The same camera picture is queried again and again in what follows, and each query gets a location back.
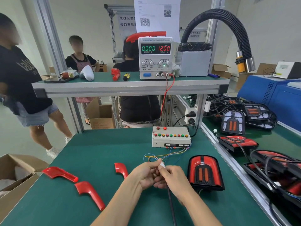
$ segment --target denim shorts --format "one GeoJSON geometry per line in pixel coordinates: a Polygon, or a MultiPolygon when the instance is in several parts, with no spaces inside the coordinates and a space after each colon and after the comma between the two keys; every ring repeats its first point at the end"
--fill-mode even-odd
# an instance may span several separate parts
{"type": "Polygon", "coordinates": [[[43,126],[49,121],[49,115],[58,111],[58,107],[53,103],[48,108],[34,114],[28,114],[24,106],[17,102],[20,115],[17,116],[23,127],[43,126]]]}

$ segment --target power outlet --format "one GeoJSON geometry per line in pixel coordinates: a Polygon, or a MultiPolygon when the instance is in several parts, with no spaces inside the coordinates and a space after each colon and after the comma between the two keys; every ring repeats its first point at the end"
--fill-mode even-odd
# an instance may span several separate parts
{"type": "MultiPolygon", "coordinates": [[[[189,113],[192,112],[192,111],[195,112],[195,114],[197,114],[197,108],[186,108],[185,114],[189,114],[189,113]]],[[[189,124],[189,123],[188,123],[188,120],[189,120],[190,118],[192,118],[192,117],[185,117],[185,118],[184,118],[184,121],[185,121],[186,124],[189,124]]]]}

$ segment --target apron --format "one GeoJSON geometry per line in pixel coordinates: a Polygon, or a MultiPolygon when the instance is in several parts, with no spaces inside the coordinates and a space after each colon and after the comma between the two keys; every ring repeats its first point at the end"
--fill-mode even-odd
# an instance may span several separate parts
{"type": "MultiPolygon", "coordinates": [[[[78,74],[84,69],[85,66],[90,66],[92,68],[91,63],[88,60],[88,57],[85,54],[83,54],[83,55],[87,59],[87,62],[78,62],[76,60],[76,58],[74,58],[73,55],[71,55],[71,58],[73,58],[73,60],[76,62],[78,74]]],[[[76,98],[76,102],[77,103],[90,103],[91,101],[93,101],[94,98],[95,97],[81,97],[81,98],[76,98]]]]}

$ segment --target person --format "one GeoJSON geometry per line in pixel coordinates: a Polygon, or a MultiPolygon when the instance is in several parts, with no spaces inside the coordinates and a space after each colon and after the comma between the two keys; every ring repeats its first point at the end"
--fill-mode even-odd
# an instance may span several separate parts
{"type": "Polygon", "coordinates": [[[60,151],[50,144],[44,125],[49,118],[53,120],[56,128],[66,136],[66,143],[72,134],[52,99],[36,97],[31,84],[41,81],[42,78],[16,46],[19,40],[15,24],[0,13],[0,95],[5,95],[4,105],[17,115],[21,124],[29,127],[32,139],[46,148],[47,155],[55,158],[60,151]]]}
{"type": "MultiPolygon", "coordinates": [[[[113,68],[121,72],[139,71],[138,40],[134,43],[123,43],[124,62],[116,63],[113,68]]],[[[156,95],[152,96],[122,96],[119,108],[122,125],[125,128],[152,127],[160,125],[161,109],[156,95]]]]}
{"type": "Polygon", "coordinates": [[[208,206],[191,187],[179,166],[160,165],[161,159],[137,166],[91,226],[126,226],[143,190],[167,186],[187,209],[195,226],[222,226],[208,206]]]}
{"type": "MultiPolygon", "coordinates": [[[[90,66],[92,68],[92,65],[94,65],[95,66],[94,72],[99,72],[100,64],[91,56],[83,53],[84,42],[81,37],[79,37],[78,35],[70,36],[69,43],[71,44],[74,53],[69,55],[65,59],[68,68],[71,67],[73,70],[76,70],[78,73],[80,73],[85,66],[90,66]]],[[[90,125],[90,121],[86,113],[86,109],[88,104],[94,98],[95,97],[76,98],[77,102],[81,103],[81,108],[85,117],[85,122],[88,125],[90,125]]]]}

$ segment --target qr code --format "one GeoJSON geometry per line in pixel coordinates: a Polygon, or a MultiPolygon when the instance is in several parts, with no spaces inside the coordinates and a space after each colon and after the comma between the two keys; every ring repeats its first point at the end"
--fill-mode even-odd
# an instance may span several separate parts
{"type": "Polygon", "coordinates": [[[141,26],[146,26],[146,27],[151,26],[150,19],[148,19],[148,18],[140,18],[140,23],[141,23],[141,26]]]}

